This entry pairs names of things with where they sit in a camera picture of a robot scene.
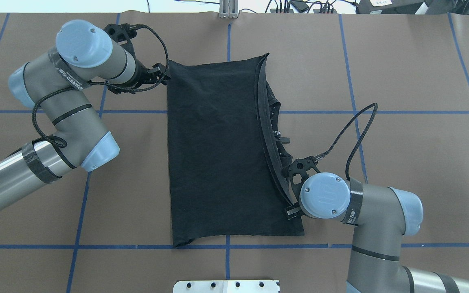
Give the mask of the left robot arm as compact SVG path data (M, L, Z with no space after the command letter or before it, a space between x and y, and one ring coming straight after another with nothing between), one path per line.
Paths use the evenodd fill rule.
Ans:
M169 79L167 65L146 68L131 39L145 24L109 24L82 19L65 23L48 52L8 78L12 95L31 108L38 138L0 162L0 211L73 169L93 171L118 156L120 148L84 94L100 85L115 93L143 92Z

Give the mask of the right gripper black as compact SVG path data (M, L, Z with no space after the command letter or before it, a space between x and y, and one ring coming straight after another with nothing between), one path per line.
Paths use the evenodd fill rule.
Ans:
M317 167L320 156L309 156L306 158L297 158L291 164L282 169L282 176L289 180L292 192L297 202L285 209L286 216L289 220L305 215L300 206L300 195L303 184L310 178L308 171L314 169L317 173L320 170Z

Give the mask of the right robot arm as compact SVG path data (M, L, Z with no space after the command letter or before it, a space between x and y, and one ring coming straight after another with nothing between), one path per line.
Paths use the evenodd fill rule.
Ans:
M400 263L402 238L417 234L423 221L417 195L321 172L321 158L300 158L283 168L297 199L287 214L353 226L347 293L469 293L469 280Z

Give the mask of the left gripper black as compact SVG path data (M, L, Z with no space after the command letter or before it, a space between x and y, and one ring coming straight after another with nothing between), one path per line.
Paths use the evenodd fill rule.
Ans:
M157 63L149 69L136 58L132 39L137 36L137 31L149 30L160 41L166 58L166 65ZM158 85L167 85L170 76L167 73L168 51L162 38L145 24L109 24L104 28L112 41L120 45L125 51L126 63L121 74L113 79L106 80L107 89L114 94L144 92Z

